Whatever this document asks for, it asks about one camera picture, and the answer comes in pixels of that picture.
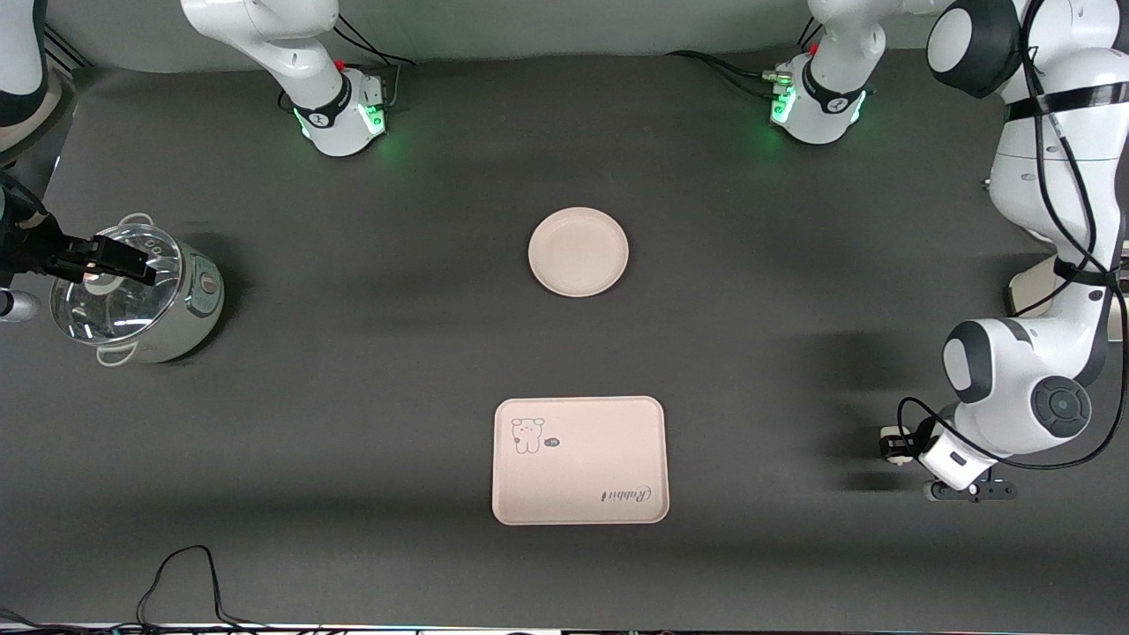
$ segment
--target black cable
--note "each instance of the black cable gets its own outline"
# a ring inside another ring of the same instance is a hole
[[[342,38],[342,40],[344,40],[345,42],[348,42],[348,43],[352,44],[353,46],[356,46],[356,47],[360,49],[361,51],[365,51],[365,52],[367,52],[367,53],[371,53],[371,54],[374,54],[374,55],[376,55],[376,56],[380,58],[380,61],[383,61],[383,62],[384,62],[384,66],[386,66],[386,67],[391,67],[391,66],[392,66],[392,61],[390,61],[390,60],[388,60],[388,58],[384,56],[384,54],[383,54],[383,53],[378,53],[378,52],[376,52],[376,50],[375,50],[375,49],[370,49],[370,47],[368,47],[368,46],[365,46],[365,45],[364,45],[364,44],[361,44],[360,42],[357,42],[356,40],[353,40],[353,38],[349,37],[349,36],[348,36],[348,35],[345,35],[345,34],[344,34],[344,32],[343,32],[343,31],[341,31],[340,28],[338,28],[338,27],[333,27],[333,33],[336,33],[338,35],[340,35],[340,36],[341,36],[341,38]]]
[[[52,53],[51,51],[47,51],[46,49],[44,49],[43,52],[46,53],[49,58],[51,58],[52,60],[54,60],[55,63],[59,64],[59,68],[65,70],[67,72],[73,71],[73,69],[70,67],[70,64],[68,64],[68,63],[63,62],[62,60],[60,60],[59,58],[56,58],[55,54]]]
[[[274,104],[285,113],[294,112],[294,102],[290,102],[290,106],[287,107],[286,104],[282,103],[282,97],[286,97],[287,101],[290,99],[290,96],[286,94],[286,90],[279,90],[279,96],[274,99]]]
[[[1042,81],[1039,79],[1040,71],[1034,66],[1034,59],[1032,56],[1032,47],[1030,42],[1030,34],[1031,34],[1031,26],[1034,23],[1034,17],[1039,12],[1039,9],[1042,7],[1043,2],[1044,0],[1034,0],[1031,3],[1031,6],[1027,8],[1026,15],[1024,16],[1023,26],[1021,31],[1021,51],[1023,52],[1021,61],[1027,85],[1027,93],[1030,94],[1032,99],[1036,101],[1036,104],[1038,104],[1038,98],[1044,95],[1045,93],[1043,92]],[[1043,139],[1044,118],[1048,118],[1050,120],[1051,129],[1054,131],[1054,137],[1058,139],[1059,145],[1062,147],[1062,151],[1066,155],[1066,159],[1070,168],[1071,179],[1074,180],[1075,188],[1077,189],[1078,198],[1082,203],[1083,212],[1086,220],[1086,227],[1088,230],[1088,240],[1086,249],[1084,249],[1082,244],[1078,242],[1078,240],[1075,238],[1075,236],[1066,229],[1066,225],[1062,223],[1062,219],[1056,211],[1054,205],[1051,201],[1050,193],[1047,189],[1047,169],[1045,169],[1047,157],[1045,157],[1045,146]],[[1042,112],[1042,110],[1040,110],[1033,118],[1033,125],[1035,127],[1034,130],[1035,169],[1038,172],[1038,177],[1039,177],[1039,192],[1043,206],[1047,208],[1047,212],[1051,218],[1051,221],[1054,224],[1056,228],[1058,228],[1058,230],[1062,234],[1062,236],[1067,240],[1067,242],[1070,243],[1070,246],[1073,246],[1080,254],[1083,259],[1082,264],[1079,267],[1080,269],[1084,269],[1088,261],[1091,264],[1093,264],[1095,269],[1097,269],[1100,273],[1110,273],[1111,271],[1118,270],[1121,259],[1120,250],[1115,251],[1109,267],[1099,262],[1097,258],[1093,253],[1097,241],[1096,217],[1094,215],[1093,205],[1089,200],[1089,192],[1087,191],[1085,180],[1083,179],[1082,175],[1082,168],[1078,165],[1078,160],[1074,154],[1074,149],[1071,148],[1069,141],[1066,139],[1066,136],[1062,133],[1061,128],[1058,124],[1057,118],[1054,118],[1053,113],[1049,112],[1044,113]],[[1043,299],[1036,302],[1031,306],[1027,306],[1023,311],[1016,313],[1016,315],[1022,315],[1023,313],[1031,311],[1035,306],[1050,302],[1054,296],[1061,293],[1070,284],[1071,284],[1070,280],[1064,281],[1047,297],[1044,297]],[[992,454],[991,452],[988,452],[984,449],[980,447],[975,443],[972,443],[964,435],[956,432],[956,429],[951,424],[948,424],[948,421],[945,421],[939,415],[937,415],[937,412],[933,411],[933,409],[930,409],[925,402],[913,397],[907,397],[898,406],[898,429],[899,429],[899,435],[902,436],[902,443],[905,444],[907,451],[910,452],[910,454],[914,459],[917,459],[918,454],[920,454],[920,451],[913,452],[913,450],[909,449],[909,444],[907,442],[904,434],[905,428],[902,421],[902,409],[904,408],[905,403],[912,402],[917,403],[922,409],[925,409],[926,412],[929,414],[933,420],[940,424],[945,429],[951,432],[954,436],[960,438],[962,442],[964,442],[966,445],[969,445],[977,452],[1001,464],[1010,466],[1013,468],[1019,468],[1026,470],[1059,470],[1059,469],[1073,468],[1080,466],[1083,463],[1087,463],[1093,459],[1095,459],[1097,455],[1100,455],[1102,452],[1104,452],[1105,449],[1109,447],[1110,443],[1113,441],[1113,437],[1117,434],[1118,428],[1121,426],[1121,420],[1124,417],[1127,392],[1129,392],[1129,315],[1127,315],[1126,297],[1123,292],[1121,290],[1120,282],[1114,282],[1113,285],[1111,285],[1110,292],[1112,292],[1115,295],[1118,301],[1118,306],[1121,310],[1120,390],[1118,395],[1118,409],[1113,416],[1113,423],[1110,425],[1110,429],[1106,432],[1105,437],[1094,450],[1092,450],[1084,456],[1074,459],[1071,461],[1064,461],[1060,463],[1040,464],[1040,463],[1022,463],[1018,461],[1012,461],[1009,459],[997,456],[996,454]],[[1104,337],[1104,333],[1095,333],[1095,337]]]
[[[132,626],[140,627],[140,624],[132,621],[123,621],[114,626],[107,626],[104,628],[87,628],[85,626],[78,626],[73,624],[38,624],[27,619],[26,617],[19,615],[11,609],[0,608],[0,618],[7,619],[8,621],[15,621],[34,628],[36,632],[42,634],[46,633],[58,633],[58,634],[71,634],[71,635],[100,635],[105,633],[113,633],[116,629],[129,628]],[[20,633],[32,633],[30,630],[20,630]]]
[[[800,49],[804,47],[804,36],[807,35],[807,29],[812,28],[812,23],[815,21],[815,16],[807,18],[807,24],[804,25],[804,31],[799,32],[799,37],[796,38],[796,46]]]
[[[55,42],[55,45],[62,49],[64,53],[78,60],[78,63],[80,66],[84,67],[94,66],[93,63],[90,63],[90,60],[86,55],[79,52],[79,50],[76,49],[75,45],[70,43],[70,41],[63,37],[63,34],[55,31],[51,25],[45,25],[43,28],[43,33],[49,37],[51,37],[51,40]]]
[[[822,24],[821,24],[820,26],[815,27],[815,31],[813,31],[813,32],[812,32],[812,34],[807,36],[807,40],[804,40],[804,43],[799,45],[800,50],[803,50],[803,49],[807,49],[807,44],[808,44],[808,42],[811,42],[811,41],[812,41],[813,38],[815,38],[815,36],[816,36],[816,35],[817,35],[817,34],[819,34],[819,33],[820,33],[821,31],[823,31],[823,25],[822,25]]]
[[[723,60],[721,58],[718,58],[717,55],[710,55],[709,53],[702,53],[701,51],[688,51],[685,49],[680,49],[677,51],[671,51],[669,53],[667,53],[667,55],[701,60],[706,63],[719,66],[734,75],[739,75],[742,77],[752,77],[754,79],[761,78],[761,73],[755,70],[743,69],[736,64]]]
[[[243,619],[240,617],[233,616],[231,614],[227,612],[224,609],[224,598],[219,591],[219,576],[216,574],[216,560],[212,559],[211,549],[209,549],[204,545],[191,545],[189,547],[183,547],[181,549],[177,549],[172,554],[169,554],[168,556],[165,556],[165,559],[161,560],[160,566],[157,567],[156,575],[154,575],[152,577],[152,584],[149,585],[149,590],[146,591],[145,594],[141,595],[141,599],[138,601],[137,609],[134,610],[134,617],[137,618],[138,624],[141,624],[143,626],[151,626],[149,621],[146,620],[145,609],[146,604],[149,603],[149,598],[152,595],[154,591],[157,590],[157,586],[160,585],[160,576],[165,572],[165,566],[168,565],[168,563],[176,556],[180,556],[181,554],[185,551],[191,551],[193,549],[202,550],[204,555],[208,557],[208,569],[211,573],[211,582],[212,582],[212,611],[216,615],[216,619],[235,628],[243,628],[240,626],[240,623],[260,624],[257,621],[252,621],[250,619]]]
[[[1119,304],[1119,306],[1121,308],[1121,340],[1122,340],[1122,346],[1121,346],[1121,383],[1122,383],[1122,385],[1126,385],[1127,383],[1129,383],[1129,346],[1126,346],[1126,338],[1129,337],[1129,314],[1127,314],[1127,312],[1126,312],[1126,298],[1124,298],[1124,295],[1121,293],[1121,289],[1120,288],[1115,288],[1114,289],[1114,294],[1117,295],[1118,304]],[[940,415],[938,415],[936,411],[934,411],[933,408],[929,408],[929,406],[926,402],[921,401],[920,399],[918,399],[916,397],[907,397],[907,398],[902,399],[901,402],[898,403],[898,433],[899,433],[899,435],[901,435],[902,443],[905,444],[907,451],[910,452],[910,455],[913,456],[914,460],[919,460],[918,456],[921,454],[921,452],[920,451],[913,452],[913,450],[910,450],[910,445],[909,445],[909,443],[907,442],[907,438],[905,438],[905,426],[904,426],[904,424],[902,421],[902,409],[905,407],[907,403],[916,403],[922,410],[925,410],[934,421],[936,421],[937,424],[939,424],[943,428],[947,429],[949,433],[953,434],[953,436],[955,436],[956,438],[961,440],[965,445],[968,445],[969,447],[975,450],[977,452],[983,454],[984,456],[988,456],[989,459],[991,459],[991,460],[994,460],[994,461],[996,461],[996,462],[998,462],[1000,464],[1009,466],[1009,467],[1013,467],[1013,468],[1018,468],[1021,470],[1050,471],[1050,470],[1062,470],[1062,469],[1067,469],[1067,468],[1075,468],[1075,467],[1082,466],[1083,463],[1088,463],[1089,461],[1093,461],[1094,459],[1096,459],[1099,454],[1101,454],[1102,452],[1105,452],[1105,449],[1109,447],[1110,443],[1113,442],[1113,437],[1117,435],[1118,428],[1121,426],[1122,415],[1124,414],[1126,400],[1124,400],[1124,391],[1122,390],[1121,391],[1121,399],[1118,401],[1118,411],[1113,416],[1113,424],[1110,426],[1110,429],[1105,433],[1105,437],[1102,440],[1102,442],[1097,444],[1097,447],[1095,447],[1092,451],[1089,451],[1089,453],[1086,454],[1085,456],[1080,456],[1078,459],[1074,459],[1074,460],[1070,460],[1070,461],[1064,461],[1061,463],[1045,463],[1045,464],[1043,464],[1043,463],[1021,463],[1018,461],[1013,461],[1010,459],[1005,459],[1003,456],[998,456],[998,455],[996,455],[996,454],[994,454],[994,453],[984,450],[980,445],[973,443],[966,436],[964,436],[963,434],[961,434],[960,432],[957,432],[956,428],[954,428],[952,424],[949,424],[948,421],[946,421]]]
[[[361,42],[364,42],[365,44],[368,44],[368,47],[371,49],[373,52],[376,53],[377,55],[380,55],[382,59],[384,59],[384,58],[392,58],[393,60],[400,60],[401,62],[406,62],[406,63],[409,63],[411,66],[417,66],[414,61],[409,60],[408,58],[401,58],[400,55],[393,55],[392,53],[384,53],[384,52],[377,50],[377,47],[374,46],[373,43],[369,42],[367,37],[365,37],[364,33],[357,31],[357,27],[355,27],[353,25],[349,24],[349,20],[347,20],[344,16],[339,16],[339,18],[341,19],[341,24],[343,24],[347,27],[349,27],[349,31],[356,33],[357,37],[360,37]]]
[[[45,37],[46,37],[47,40],[50,40],[50,41],[51,41],[51,43],[52,43],[52,44],[54,44],[54,45],[55,45],[55,47],[56,47],[56,49],[59,49],[59,50],[60,50],[60,51],[61,51],[61,52],[62,52],[62,53],[63,53],[64,55],[67,55],[68,58],[70,58],[70,59],[72,59],[72,60],[75,60],[75,63],[76,63],[76,64],[78,64],[78,67],[79,67],[79,68],[85,68],[85,67],[88,67],[88,66],[90,66],[90,64],[85,64],[85,63],[82,63],[82,60],[78,59],[78,55],[76,55],[76,54],[75,54],[75,53],[72,53],[72,52],[71,52],[70,50],[68,50],[68,49],[67,49],[65,46],[63,46],[62,44],[60,44],[60,43],[59,43],[59,41],[58,41],[58,40],[55,40],[55,38],[54,38],[54,37],[53,37],[52,35],[51,35],[51,32],[50,32],[50,31],[46,31],[46,29],[44,29],[44,31],[43,31],[43,35],[44,35],[44,36],[45,36]]]
[[[729,62],[726,62],[725,60],[715,58],[714,55],[709,55],[707,53],[699,53],[698,51],[672,51],[667,53],[667,55],[700,60],[704,62],[706,66],[717,71],[717,73],[721,76],[721,79],[726,80],[730,86],[733,86],[734,88],[741,90],[746,95],[751,95],[753,97],[760,97],[763,99],[774,99],[777,97],[772,93],[753,90],[752,88],[737,81],[735,77],[730,76],[729,72],[726,71],[730,71],[739,75],[741,77],[746,77],[746,78],[747,77],[760,78],[760,73],[753,73],[753,71],[742,69],[739,67],[730,64]]]
[[[361,32],[357,31],[357,27],[355,27],[352,24],[350,24],[349,20],[347,20],[344,16],[339,15],[338,19],[340,19],[341,24],[345,25],[345,27],[348,27],[349,31],[353,32],[357,35],[357,37],[360,37],[360,41],[365,43],[365,44],[360,44],[357,41],[355,41],[351,37],[349,37],[348,35],[345,35],[344,32],[342,32],[340,28],[333,27],[333,31],[338,35],[340,35],[342,38],[344,38],[347,42],[349,42],[353,46],[357,46],[358,49],[361,49],[364,51],[368,51],[369,53],[373,53],[374,55],[376,55],[376,56],[380,58],[382,60],[384,60],[384,63],[387,64],[387,66],[390,66],[390,67],[392,66],[392,62],[388,61],[390,59],[392,59],[392,60],[400,60],[401,62],[406,62],[406,63],[409,63],[409,64],[411,64],[413,67],[417,66],[413,60],[409,60],[408,58],[401,58],[400,55],[393,55],[392,53],[385,53],[385,52],[378,50],[376,46],[373,45],[371,42],[368,41],[367,37],[365,37],[365,34],[362,34]]]
[[[1026,307],[1024,307],[1021,311],[1016,311],[1015,313],[1010,314],[1008,318],[1019,318],[1024,313],[1027,313],[1027,312],[1030,312],[1030,311],[1032,311],[1032,310],[1034,310],[1036,307],[1040,307],[1040,306],[1047,304],[1048,302],[1054,299],[1054,296],[1057,296],[1060,293],[1062,293],[1069,286],[1070,286],[1070,280],[1065,280],[1061,285],[1054,287],[1053,292],[1051,292],[1051,293],[1047,294],[1045,296],[1043,296],[1042,299],[1035,302],[1034,304],[1027,305]]]

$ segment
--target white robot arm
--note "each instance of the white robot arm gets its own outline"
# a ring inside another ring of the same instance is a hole
[[[938,80],[975,97],[1003,96],[991,200],[1058,252],[1059,292],[1044,314],[953,330],[943,359],[960,401],[903,438],[913,445],[907,454],[957,490],[998,459],[1054,447],[1089,423],[1084,386],[1105,360],[1110,303],[1123,302],[1114,194],[1129,132],[1122,11],[1118,0],[957,0],[930,35]],[[899,424],[883,434],[905,432]]]
[[[181,0],[201,34],[263,66],[295,104],[303,133],[322,153],[348,156],[385,131],[378,78],[339,69],[314,40],[333,28],[338,0]]]
[[[928,15],[952,0],[808,0],[825,34],[819,52],[777,64],[777,102],[769,121],[805,143],[830,143],[858,119],[866,81],[886,51],[878,20]]]
[[[5,162],[37,138],[62,96],[43,52],[46,0],[0,5],[0,153]]]

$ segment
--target black table surface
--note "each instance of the black table surface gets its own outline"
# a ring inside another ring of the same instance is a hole
[[[76,234],[151,214],[219,263],[228,304],[163,365],[102,368],[50,315],[0,329],[0,600],[124,620],[203,542],[227,608],[261,621],[1124,633],[1129,440],[1000,469],[1019,496],[998,504],[927,502],[924,469],[874,458],[901,397],[953,400],[948,331],[1001,315],[1048,252],[980,186],[998,99],[920,51],[873,81],[811,147],[693,60],[427,63],[388,136],[333,159],[264,72],[86,76],[46,203]],[[630,238],[598,297],[527,267],[572,206]],[[1117,371],[1095,425],[1038,460],[1097,442]],[[669,515],[500,524],[495,408],[597,394],[665,406]],[[150,608],[211,620],[203,559]]]

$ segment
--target pink tray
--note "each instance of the pink tray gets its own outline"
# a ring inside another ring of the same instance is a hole
[[[495,412],[493,512],[502,523],[654,523],[668,508],[657,400],[510,399]]]

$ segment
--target black strap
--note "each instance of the black strap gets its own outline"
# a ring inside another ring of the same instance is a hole
[[[1061,93],[1027,97],[1007,105],[1005,121],[1027,119],[1035,115],[1076,111],[1092,106],[1109,106],[1129,102],[1129,81],[1086,86]]]
[[[338,92],[338,96],[332,102],[316,108],[304,108],[297,104],[294,106],[294,110],[298,111],[298,114],[314,128],[329,128],[333,125],[338,115],[349,105],[349,95],[352,92],[352,86],[349,84],[349,76],[344,73],[339,75],[341,75],[341,90]]]
[[[1118,273],[1121,268],[1114,269],[1108,273],[1099,273],[1097,271],[1085,271],[1078,269],[1077,264],[1066,262],[1065,260],[1054,259],[1054,275],[1068,282],[1077,282],[1079,285],[1086,285],[1088,287],[1106,287],[1115,288],[1118,286]]]
[[[812,75],[812,60],[807,60],[807,63],[804,64],[804,72],[800,73],[800,78],[804,81],[804,88],[820,103],[823,112],[828,114],[846,112],[847,107],[854,104],[855,99],[858,99],[858,96],[866,88],[864,85],[850,93],[835,93],[830,88],[825,88],[819,81],[815,81],[815,77]]]

